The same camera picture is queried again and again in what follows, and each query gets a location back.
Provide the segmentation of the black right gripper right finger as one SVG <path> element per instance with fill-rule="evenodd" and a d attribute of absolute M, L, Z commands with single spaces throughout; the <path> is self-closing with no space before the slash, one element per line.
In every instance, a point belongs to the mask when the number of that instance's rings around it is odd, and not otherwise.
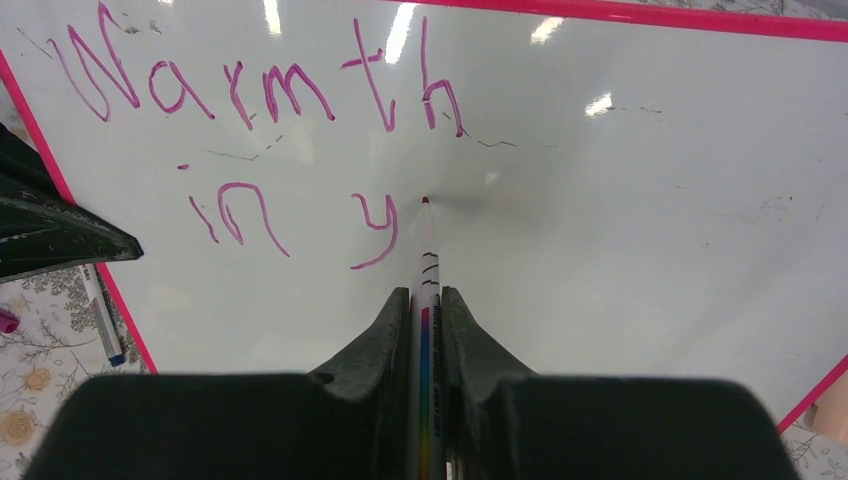
<path fill-rule="evenodd" d="M 441 333 L 446 448 L 454 477 L 505 479 L 511 473 L 510 433 L 498 385 L 535 372 L 479 325 L 455 287 L 442 289 Z"/>

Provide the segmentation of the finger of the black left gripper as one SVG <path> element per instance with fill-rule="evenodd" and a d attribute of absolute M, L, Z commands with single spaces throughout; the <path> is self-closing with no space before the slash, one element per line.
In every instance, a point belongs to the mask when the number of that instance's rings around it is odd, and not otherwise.
<path fill-rule="evenodd" d="M 40 155 L 1 128 L 2 282 L 142 256 L 135 237 L 62 199 Z"/>

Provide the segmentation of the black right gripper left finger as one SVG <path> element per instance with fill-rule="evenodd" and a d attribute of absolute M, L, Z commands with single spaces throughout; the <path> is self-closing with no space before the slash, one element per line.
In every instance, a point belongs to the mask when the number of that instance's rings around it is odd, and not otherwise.
<path fill-rule="evenodd" d="M 329 478 L 403 479 L 409 416 L 410 292 L 308 376 L 322 389 L 319 465 Z"/>

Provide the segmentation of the magenta marker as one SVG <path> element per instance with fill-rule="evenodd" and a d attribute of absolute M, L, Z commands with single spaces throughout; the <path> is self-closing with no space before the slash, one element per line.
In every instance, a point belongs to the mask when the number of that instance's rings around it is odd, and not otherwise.
<path fill-rule="evenodd" d="M 409 477 L 444 479 L 439 256 L 432 202 L 427 197 L 421 201 L 418 232 L 423 246 L 410 308 Z"/>

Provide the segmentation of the magenta marker cap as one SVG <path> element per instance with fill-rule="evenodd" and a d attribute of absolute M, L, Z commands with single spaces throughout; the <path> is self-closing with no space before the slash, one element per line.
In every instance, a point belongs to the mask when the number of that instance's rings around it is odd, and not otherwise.
<path fill-rule="evenodd" d="M 11 334 L 17 331 L 20 320 L 13 314 L 0 311 L 0 331 L 2 334 Z"/>

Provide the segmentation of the pink framed whiteboard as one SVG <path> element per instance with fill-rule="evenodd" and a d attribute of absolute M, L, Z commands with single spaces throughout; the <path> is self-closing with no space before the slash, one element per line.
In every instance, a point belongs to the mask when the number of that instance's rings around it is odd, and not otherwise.
<path fill-rule="evenodd" d="M 5 1 L 1 75 L 160 372 L 307 370 L 416 277 L 540 373 L 847 353 L 847 25 L 609 1 Z"/>

